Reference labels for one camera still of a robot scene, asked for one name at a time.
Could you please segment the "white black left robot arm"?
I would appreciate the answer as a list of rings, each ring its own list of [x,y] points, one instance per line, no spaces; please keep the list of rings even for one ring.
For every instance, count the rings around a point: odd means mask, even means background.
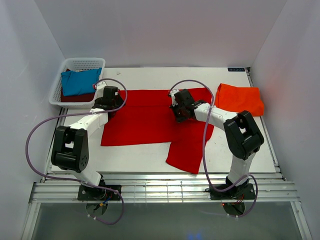
[[[119,108],[124,100],[116,86],[104,86],[102,93],[94,101],[88,115],[69,126],[59,126],[56,130],[51,154],[52,165],[70,171],[77,180],[87,184],[88,193],[100,200],[106,195],[106,187],[101,183],[102,175],[89,164],[89,137],[103,127],[115,115],[104,111]]]

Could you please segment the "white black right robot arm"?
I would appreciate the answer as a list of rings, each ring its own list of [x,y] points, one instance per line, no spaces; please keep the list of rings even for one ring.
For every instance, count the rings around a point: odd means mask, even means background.
[[[209,191],[218,196],[237,199],[249,184],[253,158],[264,143],[264,137],[251,113],[246,110],[238,113],[227,111],[214,106],[213,102],[195,101],[187,89],[171,89],[168,96],[172,100],[170,108],[179,123],[189,119],[205,123],[201,146]],[[224,131],[228,149],[232,153],[231,167],[222,185],[211,183],[207,169],[205,148],[209,125]]]

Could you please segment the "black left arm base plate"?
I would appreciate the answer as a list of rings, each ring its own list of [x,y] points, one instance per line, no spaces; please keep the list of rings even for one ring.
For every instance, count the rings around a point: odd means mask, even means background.
[[[78,201],[119,201],[120,197],[113,191],[106,191],[100,188],[93,188],[89,186],[81,185],[78,190],[77,200]]]

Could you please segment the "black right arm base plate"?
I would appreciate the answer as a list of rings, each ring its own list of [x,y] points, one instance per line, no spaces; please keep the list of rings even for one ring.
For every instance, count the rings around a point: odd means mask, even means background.
[[[205,189],[205,192],[210,194],[211,200],[254,200],[256,197],[254,186],[251,183],[245,186],[235,186],[224,192],[218,192],[209,187]]]

